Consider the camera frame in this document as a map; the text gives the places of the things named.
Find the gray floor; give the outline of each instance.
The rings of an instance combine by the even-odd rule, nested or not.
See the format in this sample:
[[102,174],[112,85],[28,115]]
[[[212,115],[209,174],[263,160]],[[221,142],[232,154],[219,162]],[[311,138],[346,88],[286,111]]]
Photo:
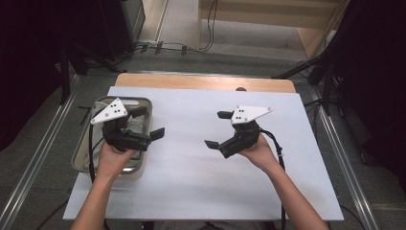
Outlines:
[[[163,20],[159,41],[182,43],[193,48],[197,46],[198,1],[169,0],[168,11]],[[207,20],[201,20],[200,48],[209,41]],[[209,53],[245,56],[254,58],[274,58],[303,60],[307,56],[296,28],[224,22],[210,22],[214,29],[214,44]],[[168,45],[179,49],[179,45]]]
[[[228,75],[245,75],[256,78],[276,76],[296,65],[296,61],[277,60],[260,57],[239,57],[215,54],[163,51],[154,55],[153,50],[135,54],[123,62],[120,67],[129,72],[165,71],[185,73],[214,73]],[[71,157],[83,129],[79,123],[85,115],[80,105],[90,106],[98,97],[107,93],[108,87],[114,85],[116,73],[103,68],[91,69],[88,76],[80,76],[80,87],[72,107],[52,144],[34,184],[25,198],[11,229],[35,229],[55,208],[69,197],[77,172],[71,166]],[[293,78],[298,93],[304,102],[313,101],[309,86],[301,76]],[[10,192],[19,181],[30,162],[43,134],[57,110],[60,92],[52,95],[25,125],[17,139],[10,147],[0,152],[0,205],[5,206]],[[352,141],[345,121],[333,111],[333,119],[341,138],[348,150],[351,164],[356,170],[364,192],[372,205],[372,211],[381,229],[406,229],[404,222],[406,198],[400,190],[396,178],[384,168],[368,167],[361,163],[357,146]],[[325,159],[327,170],[341,204],[356,213],[347,183],[341,174],[331,145],[318,122],[320,149]],[[44,229],[66,229],[69,221],[62,220],[64,209],[59,211]],[[345,221],[334,221],[331,229],[361,229],[359,223],[347,211],[343,211]],[[110,221],[113,229],[140,229],[140,223],[132,221]]]

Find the white board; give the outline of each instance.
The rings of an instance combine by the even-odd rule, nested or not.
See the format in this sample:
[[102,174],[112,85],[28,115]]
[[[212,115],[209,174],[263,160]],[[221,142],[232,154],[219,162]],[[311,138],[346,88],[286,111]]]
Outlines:
[[[276,136],[287,173],[322,219],[343,219],[298,94],[134,87],[111,87],[108,94],[150,99],[151,130],[166,129],[149,146],[144,174],[115,182],[108,219],[280,219],[281,203],[266,174],[243,156],[224,159],[204,143],[233,136],[230,121],[216,113],[239,104],[272,107],[257,122]],[[76,217],[90,186],[80,173],[64,219]]]

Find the power cord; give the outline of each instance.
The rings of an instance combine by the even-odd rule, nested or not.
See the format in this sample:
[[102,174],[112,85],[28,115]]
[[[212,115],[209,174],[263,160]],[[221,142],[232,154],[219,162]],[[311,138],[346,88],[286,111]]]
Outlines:
[[361,219],[359,219],[359,217],[356,214],[354,214],[353,211],[351,211],[349,208],[347,208],[346,206],[341,205],[341,204],[340,204],[340,208],[342,208],[342,209],[346,210],[347,212],[349,212],[350,214],[352,214],[355,217],[355,219],[359,222],[359,224],[361,224],[362,229],[364,229],[364,230],[366,229],[364,224],[362,223]]
[[[156,49],[156,50],[171,50],[171,51],[180,51],[180,52],[197,52],[197,53],[208,52],[214,44],[214,24],[215,24],[215,16],[217,13],[217,4],[218,4],[218,0],[214,0],[210,7],[210,10],[209,10],[209,15],[207,17],[207,28],[208,28],[208,33],[209,33],[209,41],[204,48],[200,48],[200,49],[196,50],[196,49],[193,49],[189,45],[179,43],[179,42],[158,42],[156,44],[150,44],[149,42],[140,42],[140,45],[144,47],[144,50],[147,48],[152,48],[152,49]],[[210,18],[211,18],[213,11],[214,11],[214,17],[213,17],[212,26],[211,26]],[[163,45],[180,45],[182,47],[182,49],[165,48],[165,47],[162,47]]]
[[[282,148],[278,144],[277,139],[275,138],[274,134],[272,134],[270,131],[264,130],[262,128],[259,131],[262,132],[262,133],[265,133],[269,138],[272,139],[272,141],[274,142],[275,148],[277,150],[279,163],[280,163],[282,169],[284,171],[286,171],[286,169],[284,167],[284,162],[283,162]],[[282,223],[282,230],[284,230],[286,228],[286,212],[284,211],[283,205],[281,207],[282,207],[282,209],[281,209],[281,213],[282,213],[281,223]]]
[[[117,62],[111,63],[112,66],[114,67],[118,67],[121,63],[123,63],[125,60],[127,60],[130,56],[138,53],[139,51],[141,51],[141,48],[136,48],[133,52],[131,53],[127,53],[121,56],[118,56],[117,58],[122,58],[120,60],[118,60]],[[87,65],[89,66],[90,69],[98,69],[98,68],[103,68],[103,65],[95,65],[94,63],[88,62]]]
[[297,68],[298,65],[299,65],[299,64],[302,64],[302,63],[307,65],[307,68],[304,69],[304,70],[302,70],[302,71],[306,71],[306,72],[307,72],[307,76],[303,75],[303,74],[302,74],[302,71],[300,71],[300,72],[298,72],[298,73],[299,73],[302,77],[304,77],[305,79],[307,79],[307,80],[308,80],[308,75],[310,75],[310,72],[308,71],[308,68],[309,68],[309,67],[312,67],[312,68],[319,68],[319,67],[321,67],[321,66],[318,66],[318,65],[311,65],[310,63],[308,63],[307,60],[301,60],[301,61],[298,61],[298,62],[296,63],[295,68]]
[[[338,19],[338,15],[340,15],[340,12],[344,9],[343,5],[346,3],[346,0],[342,0],[340,4],[338,4],[334,10],[333,13],[331,14],[331,16],[329,17],[329,19],[327,20],[327,24],[325,25],[324,29],[323,29],[323,41],[325,43],[325,48],[327,47],[327,38],[329,36],[329,34],[325,34],[324,31],[326,30],[326,28],[328,27],[328,31],[331,31],[332,27],[334,26],[335,23],[339,23],[337,21]],[[335,17],[333,18],[333,22],[329,24],[330,20],[332,19],[333,15],[335,14]]]
[[[90,178],[91,178],[92,184],[93,184],[96,179],[95,165],[93,163],[93,151],[96,148],[96,146],[93,147],[92,138],[93,138],[93,125],[90,124],[89,125],[89,173],[90,173]],[[104,226],[104,229],[110,230],[110,227],[108,226],[106,219],[104,219],[103,226]]]
[[36,230],[40,230],[59,210],[61,210],[69,201],[67,198],[63,203],[61,203],[48,217],[46,217],[39,225],[36,227]]
[[339,108],[339,105],[338,105],[338,100],[336,98],[329,99],[328,102],[325,102],[325,100],[323,100],[323,99],[318,99],[318,100],[315,100],[315,101],[310,102],[310,103],[304,103],[304,107],[308,107],[308,106],[310,106],[312,104],[314,104],[314,105],[312,107],[310,107],[306,111],[306,114],[308,114],[311,110],[314,109],[314,111],[313,111],[313,122],[312,122],[312,125],[311,125],[311,129],[313,130],[313,134],[314,134],[314,137],[316,138],[317,144],[319,144],[319,139],[318,139],[318,134],[317,134],[317,132],[318,132],[317,131],[317,116],[318,116],[318,114],[320,112],[320,108],[323,105],[326,105],[326,104],[335,104],[335,105],[337,105],[337,108],[339,110],[340,110],[340,108]]

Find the table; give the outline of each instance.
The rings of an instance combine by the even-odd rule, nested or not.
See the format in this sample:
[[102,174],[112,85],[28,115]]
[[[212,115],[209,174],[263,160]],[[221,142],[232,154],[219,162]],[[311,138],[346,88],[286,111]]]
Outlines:
[[[256,106],[273,105],[273,118],[259,118],[258,122],[265,129],[268,123],[272,123],[283,149],[290,152],[285,156],[288,174],[322,218],[343,218],[302,102],[299,95],[293,93],[295,90],[289,80],[121,74],[116,85],[132,87],[112,87],[109,95],[137,94],[151,99],[154,106],[152,129],[164,126],[166,136],[149,147],[146,169],[139,179],[116,181],[107,207],[107,218],[279,219],[281,204],[267,176],[244,157],[235,155],[225,160],[219,152],[207,149],[203,143],[206,137],[220,140],[232,135],[230,124],[217,119],[216,112],[227,109],[223,106],[234,106],[234,100]],[[278,90],[278,85],[285,87],[279,90],[287,93],[267,92],[271,88]],[[233,92],[236,87],[262,92]],[[182,116],[174,115],[178,111]],[[284,129],[292,130],[292,133],[281,131]],[[310,135],[303,136],[304,129]],[[299,139],[300,142],[287,143]],[[65,219],[75,218],[90,185],[88,176],[80,173]]]
[[[199,0],[197,48],[201,20],[207,19],[214,0]],[[215,20],[298,28],[309,58],[317,52],[332,30],[336,30],[349,0],[220,0]]]

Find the cable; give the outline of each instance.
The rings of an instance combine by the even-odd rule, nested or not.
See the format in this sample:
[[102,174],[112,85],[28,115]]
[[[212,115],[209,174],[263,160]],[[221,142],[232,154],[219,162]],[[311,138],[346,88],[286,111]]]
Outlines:
[[91,107],[79,106],[79,108],[81,108],[81,109],[86,109],[86,113],[84,114],[83,119],[82,119],[81,122],[79,123],[80,125],[83,125],[84,122],[86,121],[87,116],[88,116],[89,113],[90,113]]
[[206,221],[206,222],[204,222],[204,223],[206,224],[206,226],[205,226],[203,229],[209,228],[209,229],[222,230],[222,228],[218,228],[218,227],[216,227],[214,224],[212,224],[212,223],[210,223],[210,222],[208,222],[208,221]]
[[[329,36],[329,34],[325,34],[325,30],[326,30],[326,28],[328,28],[328,30],[331,31],[332,27],[334,26],[334,22],[337,22],[337,23],[338,23],[338,21],[337,21],[338,15],[340,15],[340,12],[343,10],[342,6],[343,6],[345,3],[346,3],[346,0],[341,1],[341,3],[338,4],[338,5],[334,8],[333,13],[331,14],[331,16],[330,16],[330,17],[328,18],[328,20],[327,20],[327,24],[325,25],[325,27],[324,27],[324,29],[323,29],[323,41],[325,42],[325,48],[327,47],[327,37]],[[331,20],[331,18],[333,17],[334,14],[335,14],[336,16],[334,17],[333,22],[332,22],[331,24],[329,24],[329,22],[330,22],[330,20]]]
[[[90,174],[90,178],[92,179],[92,184],[93,184],[95,182],[95,178],[96,178],[95,165],[93,163],[93,151],[96,146],[93,147],[92,138],[93,138],[93,125],[89,124],[89,174]],[[103,226],[104,226],[104,229],[110,230],[110,227],[108,226],[108,224],[106,222],[106,219],[104,219]]]
[[349,213],[351,213],[351,214],[355,217],[355,219],[359,222],[359,224],[361,224],[362,228],[363,228],[364,230],[366,229],[365,226],[364,226],[364,224],[362,223],[361,219],[359,219],[359,217],[358,217],[356,214],[354,214],[349,208],[347,208],[346,206],[341,205],[341,204],[340,204],[340,208],[345,209],[345,210],[347,210]]
[[36,230],[40,230],[60,209],[62,209],[69,201],[67,198],[63,203],[61,203],[48,217],[46,217],[36,228]]
[[[282,148],[279,145],[279,143],[277,142],[277,139],[275,138],[274,134],[272,134],[270,131],[264,130],[262,128],[260,128],[259,131],[262,133],[265,133],[274,142],[275,148],[277,149],[279,163],[280,163],[282,169],[285,171]],[[282,214],[282,216],[281,216],[282,230],[284,230],[286,228],[286,212],[284,211],[283,204],[281,205],[281,214]]]
[[326,102],[326,103],[325,103],[325,101],[324,101],[323,99],[318,99],[318,100],[315,100],[315,101],[310,102],[310,103],[304,103],[304,107],[307,107],[307,106],[312,105],[312,104],[315,104],[315,105],[313,105],[312,107],[310,107],[310,108],[306,111],[306,114],[307,114],[308,112],[310,112],[311,110],[314,109],[314,111],[313,111],[313,122],[312,122],[311,129],[313,130],[313,134],[314,134],[314,137],[316,138],[317,144],[319,144],[319,140],[318,140],[318,137],[317,137],[317,136],[318,136],[318,134],[317,134],[317,115],[318,115],[319,112],[320,112],[320,108],[321,108],[324,104],[336,104],[337,107],[338,107],[338,99],[337,99],[337,98],[332,98],[332,99],[330,99],[330,100],[329,100],[328,102]]
[[[301,62],[304,62],[305,60],[301,60],[301,61],[298,61],[297,63],[296,63],[296,66],[295,67],[298,67],[298,64],[299,63],[301,63]],[[298,72],[302,77],[304,77],[305,79],[308,79],[308,76],[305,76],[305,75],[303,75],[302,74],[302,71],[300,71],[300,72]]]
[[[114,67],[118,67],[119,64],[123,63],[126,59],[128,59],[130,56],[136,54],[138,51],[141,51],[141,48],[135,49],[135,50],[134,50],[133,52],[131,52],[131,53],[127,53],[127,54],[124,54],[124,55],[122,55],[122,56],[116,57],[116,58],[122,58],[122,59],[119,60],[119,61],[117,61],[117,62],[115,62],[115,63],[111,63],[111,65],[114,66]],[[99,68],[105,67],[105,66],[103,66],[103,65],[94,65],[93,63],[87,63],[87,65],[88,65],[89,68],[91,68],[91,69],[99,69]]]
[[[208,52],[212,48],[212,46],[214,44],[214,24],[215,24],[215,16],[216,16],[216,13],[217,13],[217,4],[218,4],[218,1],[214,0],[211,7],[210,7],[210,10],[209,10],[209,15],[208,15],[208,18],[207,18],[207,28],[208,28],[208,33],[209,33],[209,42],[207,43],[207,45],[204,48],[200,48],[200,49],[196,50],[196,49],[193,49],[189,45],[179,43],[179,42],[159,42],[158,44],[162,44],[162,45],[180,45],[182,47],[186,47],[187,48],[186,51],[189,51],[189,52],[197,52],[197,53],[206,53],[206,52]],[[212,20],[213,25],[211,26],[210,25],[210,17],[212,15],[213,9],[214,9],[214,18]],[[140,44],[147,45],[148,48],[152,48],[152,49],[171,50],[171,51],[180,51],[180,52],[184,51],[182,49],[172,49],[172,48],[165,48],[165,47],[158,48],[157,47],[158,44],[149,45],[149,42],[140,42]]]

